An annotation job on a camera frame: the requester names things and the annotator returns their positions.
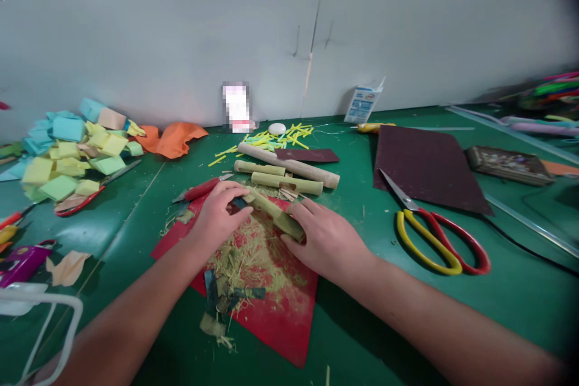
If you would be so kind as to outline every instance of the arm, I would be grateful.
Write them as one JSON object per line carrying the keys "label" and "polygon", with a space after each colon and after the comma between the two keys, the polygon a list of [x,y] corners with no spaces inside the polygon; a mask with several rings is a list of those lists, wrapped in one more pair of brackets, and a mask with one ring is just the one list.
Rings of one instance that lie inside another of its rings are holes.
{"label": "arm", "polygon": [[305,265],[400,333],[454,385],[552,385],[560,361],[479,312],[373,255],[341,216],[305,199],[289,212],[306,244],[282,239]]}
{"label": "arm", "polygon": [[[253,211],[252,207],[233,215],[227,211],[234,197],[247,193],[233,181],[217,184],[187,237],[78,334],[71,357],[54,385],[130,384],[179,297]],[[54,358],[41,368],[36,381],[48,378],[56,362]]]}

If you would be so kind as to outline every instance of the milk carton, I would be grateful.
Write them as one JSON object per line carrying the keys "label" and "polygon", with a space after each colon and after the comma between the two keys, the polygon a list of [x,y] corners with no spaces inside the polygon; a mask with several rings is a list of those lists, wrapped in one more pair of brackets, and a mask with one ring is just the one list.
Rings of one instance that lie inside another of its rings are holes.
{"label": "milk carton", "polygon": [[344,122],[363,124],[368,121],[374,106],[378,102],[380,93],[382,93],[384,80],[386,80],[386,77],[382,79],[382,82],[376,88],[358,86],[354,90]]}

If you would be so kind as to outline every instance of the hand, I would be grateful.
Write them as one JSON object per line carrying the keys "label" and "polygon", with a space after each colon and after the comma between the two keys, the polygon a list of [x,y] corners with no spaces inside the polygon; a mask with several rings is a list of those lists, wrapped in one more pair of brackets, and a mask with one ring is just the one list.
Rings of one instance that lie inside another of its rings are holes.
{"label": "hand", "polygon": [[211,254],[231,236],[231,234],[249,217],[253,208],[247,206],[237,213],[230,202],[237,196],[243,196],[249,190],[234,181],[221,181],[205,199],[197,222],[190,234],[195,242],[201,242],[210,248]]}
{"label": "hand", "polygon": [[306,244],[287,234],[282,240],[297,259],[333,283],[341,286],[376,258],[346,219],[311,199],[290,205],[288,213],[302,225]]}

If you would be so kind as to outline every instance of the white wall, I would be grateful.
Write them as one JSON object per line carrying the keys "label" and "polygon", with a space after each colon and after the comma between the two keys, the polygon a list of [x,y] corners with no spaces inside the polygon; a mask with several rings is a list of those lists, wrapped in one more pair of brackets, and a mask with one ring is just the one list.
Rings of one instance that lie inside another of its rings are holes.
{"label": "white wall", "polygon": [[303,115],[345,113],[356,85],[384,75],[377,110],[465,102],[544,77],[579,60],[575,9],[571,0],[321,0]]}
{"label": "white wall", "polygon": [[569,0],[321,0],[302,107],[317,2],[3,2],[0,143],[85,96],[144,124],[210,126],[224,80],[249,81],[256,116],[280,119],[344,113],[384,74],[379,110],[468,101],[579,59]]}
{"label": "white wall", "polygon": [[[221,83],[261,119],[299,116],[317,0],[9,0],[0,4],[0,142],[93,97],[144,124],[222,122]],[[300,26],[299,55],[296,50]]]}

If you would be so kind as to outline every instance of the white ball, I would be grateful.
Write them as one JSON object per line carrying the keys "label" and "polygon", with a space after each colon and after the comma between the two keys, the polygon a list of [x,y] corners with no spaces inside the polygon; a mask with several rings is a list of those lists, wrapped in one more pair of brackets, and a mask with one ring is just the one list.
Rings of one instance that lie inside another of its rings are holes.
{"label": "white ball", "polygon": [[275,124],[271,124],[270,127],[267,129],[269,134],[275,134],[276,136],[280,136],[285,133],[285,125],[280,124],[279,122]]}

